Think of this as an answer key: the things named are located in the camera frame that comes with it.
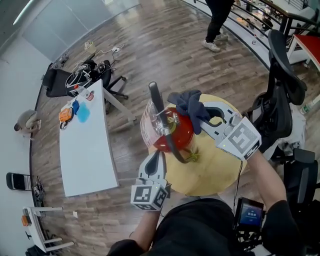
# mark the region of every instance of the black pants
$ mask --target black pants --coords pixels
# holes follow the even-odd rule
[[[217,35],[220,35],[220,29],[225,23],[231,6],[233,5],[233,0],[205,0],[206,4],[211,10],[212,18],[208,27],[208,33],[205,38],[207,43],[213,43]]]

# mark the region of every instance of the glass wall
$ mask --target glass wall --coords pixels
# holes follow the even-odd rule
[[[92,29],[139,4],[139,0],[52,0],[23,37],[51,61]]]

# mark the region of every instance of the table top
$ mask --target table top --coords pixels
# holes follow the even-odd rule
[[[220,101],[228,104],[233,110],[239,112],[234,106],[222,98],[202,94],[201,102]],[[172,189],[187,196],[207,196],[220,193],[229,187],[238,178],[241,161],[236,157],[216,148],[215,141],[204,131],[193,135],[195,145],[199,150],[197,162],[181,163],[171,153],[165,153],[166,180],[172,184]]]
[[[36,213],[33,212],[32,208],[30,207],[24,207],[24,209],[27,209],[31,223],[32,223],[30,226],[28,226],[29,233],[30,233],[29,235],[32,237],[34,244],[38,246],[41,250],[46,252],[46,246],[44,244],[45,238],[44,238],[44,235],[42,234]]]
[[[320,37],[300,34],[294,34],[293,36],[320,70]]]
[[[92,84],[94,98],[85,102],[90,111],[86,122],[75,115],[64,130],[60,129],[60,163],[66,197],[118,187],[116,168],[108,137],[102,80]]]

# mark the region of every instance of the camera screen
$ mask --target camera screen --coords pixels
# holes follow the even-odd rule
[[[263,209],[244,203],[242,206],[240,224],[260,226]]]

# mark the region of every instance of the sneaker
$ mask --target sneaker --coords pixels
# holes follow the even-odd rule
[[[208,48],[209,50],[218,53],[220,52],[220,48],[218,46],[216,46],[216,44],[214,42],[207,42],[206,40],[202,41],[202,46],[205,48]]]
[[[42,123],[42,120],[38,120],[38,130],[40,131],[41,130],[41,123]]]
[[[218,34],[215,40],[228,40],[228,36],[226,34]]]

